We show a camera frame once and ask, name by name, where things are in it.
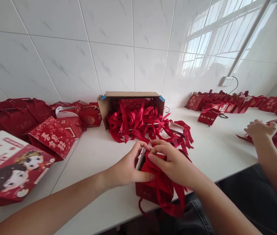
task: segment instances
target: blue tape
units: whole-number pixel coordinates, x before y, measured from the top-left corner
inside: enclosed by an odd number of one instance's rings
[[[159,99],[160,99],[162,102],[165,102],[165,99],[164,99],[162,96],[159,96]]]

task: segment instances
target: white table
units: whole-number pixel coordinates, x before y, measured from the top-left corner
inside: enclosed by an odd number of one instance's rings
[[[235,134],[243,136],[243,129],[254,119],[269,121],[277,118],[273,113],[250,108],[245,114],[228,114],[228,119],[218,117],[208,127],[197,122],[199,114],[186,108],[174,108],[168,118],[183,120],[191,127],[194,149],[188,150],[190,159],[214,182],[257,163],[254,146]],[[23,202],[0,207],[0,222],[34,201],[107,169],[129,152],[134,142],[115,142],[103,125],[89,128],[79,142],[75,142],[66,160],[54,164]],[[108,230],[140,216],[138,201],[134,185],[110,190],[78,213],[56,234],[87,235]],[[142,208],[150,211],[157,205],[143,200]]]

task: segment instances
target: finger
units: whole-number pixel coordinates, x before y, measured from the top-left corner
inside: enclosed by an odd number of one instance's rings
[[[164,169],[168,165],[168,162],[162,160],[154,154],[149,154],[147,157],[149,158],[149,160],[151,160],[152,163],[154,163],[160,169]]]
[[[156,179],[156,176],[148,173],[148,172],[143,172],[143,171],[134,171],[133,173],[133,178],[132,181],[133,182],[149,182]]]
[[[155,145],[170,145],[170,143],[164,141],[164,140],[151,140],[151,144]]]
[[[156,154],[158,152],[163,153],[164,155],[168,155],[168,147],[167,145],[156,145],[152,148],[151,154]]]

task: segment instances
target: electrical outlet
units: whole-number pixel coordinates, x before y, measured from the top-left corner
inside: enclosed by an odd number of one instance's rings
[[[223,77],[220,86],[231,86],[234,81],[234,77]]]

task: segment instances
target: cardboard box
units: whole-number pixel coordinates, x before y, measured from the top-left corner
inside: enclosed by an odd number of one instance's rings
[[[50,154],[0,131],[0,206],[22,201],[54,161]]]
[[[109,128],[106,117],[107,114],[112,110],[112,102],[119,99],[133,98],[152,98],[155,104],[158,106],[159,114],[164,114],[165,100],[156,92],[108,91],[105,95],[100,95],[97,99],[105,130]]]

